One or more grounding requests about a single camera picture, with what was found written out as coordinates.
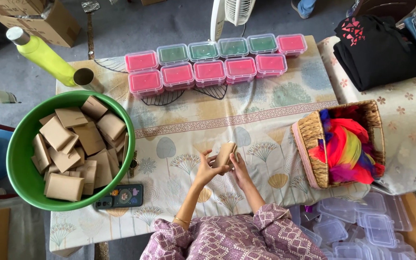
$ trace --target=person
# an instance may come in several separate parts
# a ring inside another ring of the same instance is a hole
[[[308,19],[314,10],[316,0],[292,0],[292,7],[303,19]]]
[[[277,204],[266,204],[253,184],[240,153],[230,159],[234,179],[254,216],[203,216],[191,220],[203,187],[227,165],[211,168],[216,156],[200,154],[200,166],[187,197],[172,222],[155,220],[156,230],[141,259],[326,259],[319,248],[290,219],[290,211]]]

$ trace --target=gold bangle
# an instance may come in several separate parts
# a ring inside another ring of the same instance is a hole
[[[190,222],[191,222],[191,221],[182,220],[182,219],[178,218],[176,215],[174,215],[174,218],[176,218],[177,220],[182,221],[182,222],[184,222],[186,224],[190,224]]]

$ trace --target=electric fan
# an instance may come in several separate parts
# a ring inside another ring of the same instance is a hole
[[[244,25],[250,18],[255,1],[214,0],[213,12],[211,13],[211,40],[217,41],[221,38],[224,20],[233,23],[235,26]]]

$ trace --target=yellow-green water bottle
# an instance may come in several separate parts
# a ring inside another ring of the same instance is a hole
[[[41,38],[26,33],[20,27],[8,29],[6,37],[17,45],[20,54],[49,72],[62,84],[76,86],[73,81],[73,74],[76,70],[57,55]]]

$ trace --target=smartphone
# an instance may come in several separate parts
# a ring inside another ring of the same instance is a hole
[[[109,195],[94,203],[98,210],[110,208],[140,207],[144,203],[144,186],[127,184],[116,186]]]

